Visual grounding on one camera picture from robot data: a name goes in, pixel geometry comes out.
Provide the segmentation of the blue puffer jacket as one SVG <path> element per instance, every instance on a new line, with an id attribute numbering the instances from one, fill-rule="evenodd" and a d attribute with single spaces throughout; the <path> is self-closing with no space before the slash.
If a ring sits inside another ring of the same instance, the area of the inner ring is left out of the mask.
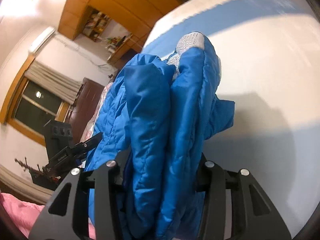
<path id="1" fill-rule="evenodd" d="M 120 71 L 95 121 L 103 138 L 85 170 L 130 150 L 117 198 L 125 239 L 195 239 L 204 193 L 195 191 L 203 143 L 233 126 L 235 103 L 216 95 L 220 60 L 202 33 L 166 60 L 137 54 Z"/>

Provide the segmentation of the pink blanket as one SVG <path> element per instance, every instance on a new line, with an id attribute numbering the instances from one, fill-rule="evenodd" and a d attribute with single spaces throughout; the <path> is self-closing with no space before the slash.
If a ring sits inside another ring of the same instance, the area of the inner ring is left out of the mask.
<path id="1" fill-rule="evenodd" d="M 95 121 L 111 86 L 112 83 L 109 83 L 103 88 L 97 103 L 85 103 L 85 106 L 93 106 L 94 112 L 89 115 L 90 119 L 79 139 L 80 142 L 84 142 L 93 135 Z M 9 193 L 1 193 L 1 220 L 6 220 L 4 228 L 16 231 L 21 239 L 28 238 L 31 228 L 43 208 L 43 205 L 19 200 Z"/>

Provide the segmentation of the dark brown headboard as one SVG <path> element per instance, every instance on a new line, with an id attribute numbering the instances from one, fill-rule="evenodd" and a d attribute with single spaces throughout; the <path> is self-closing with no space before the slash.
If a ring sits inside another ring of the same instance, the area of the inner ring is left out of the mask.
<path id="1" fill-rule="evenodd" d="M 73 142 L 79 143 L 87 123 L 92 118 L 104 86 L 84 78 L 74 104 L 69 108 L 65 123 L 71 125 Z"/>

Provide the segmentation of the beige roman blind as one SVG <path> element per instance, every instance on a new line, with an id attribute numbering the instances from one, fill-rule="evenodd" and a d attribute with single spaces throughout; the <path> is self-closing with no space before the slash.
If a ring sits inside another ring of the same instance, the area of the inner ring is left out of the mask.
<path id="1" fill-rule="evenodd" d="M 24 76 L 70 105 L 74 104 L 82 86 L 81 82 L 75 81 L 37 61 L 31 63 L 24 72 Z"/>

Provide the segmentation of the white air conditioner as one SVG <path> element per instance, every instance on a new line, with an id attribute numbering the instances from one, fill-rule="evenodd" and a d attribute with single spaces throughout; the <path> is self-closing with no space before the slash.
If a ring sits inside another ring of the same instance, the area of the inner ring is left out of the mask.
<path id="1" fill-rule="evenodd" d="M 29 55 L 35 55 L 37 51 L 54 35 L 55 28 L 48 27 L 31 43 L 28 49 Z"/>

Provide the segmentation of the orange wooden wardrobe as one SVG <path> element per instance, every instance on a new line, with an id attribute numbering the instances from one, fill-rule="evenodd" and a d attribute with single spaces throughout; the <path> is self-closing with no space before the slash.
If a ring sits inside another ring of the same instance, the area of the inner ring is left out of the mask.
<path id="1" fill-rule="evenodd" d="M 117 69 L 124 67 L 133 53 L 142 50 L 151 29 L 164 15 L 188 0 L 67 0 L 58 31 L 74 40 L 84 29 L 89 13 L 94 9 L 106 14 L 131 33 L 110 58 Z"/>

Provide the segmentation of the white and blue bed sheet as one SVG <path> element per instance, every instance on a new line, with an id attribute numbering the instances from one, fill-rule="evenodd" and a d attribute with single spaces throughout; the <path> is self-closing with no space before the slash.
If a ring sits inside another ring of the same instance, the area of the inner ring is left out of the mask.
<path id="1" fill-rule="evenodd" d="M 233 127 L 204 153 L 227 170 L 246 168 L 294 239 L 319 239 L 319 20 L 306 0 L 190 0 L 154 25 L 147 54 L 167 58 L 191 31 L 220 58 L 221 99 Z"/>

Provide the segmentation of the window with wooden frame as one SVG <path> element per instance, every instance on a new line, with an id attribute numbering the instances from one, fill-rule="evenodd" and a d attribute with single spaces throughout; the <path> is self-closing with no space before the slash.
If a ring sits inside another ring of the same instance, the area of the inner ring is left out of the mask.
<path id="1" fill-rule="evenodd" d="M 45 146 L 43 127 L 50 121 L 63 122 L 70 104 L 25 77 L 35 60 L 28 56 L 16 74 L 1 107 L 1 124 L 9 124 L 32 141 Z"/>

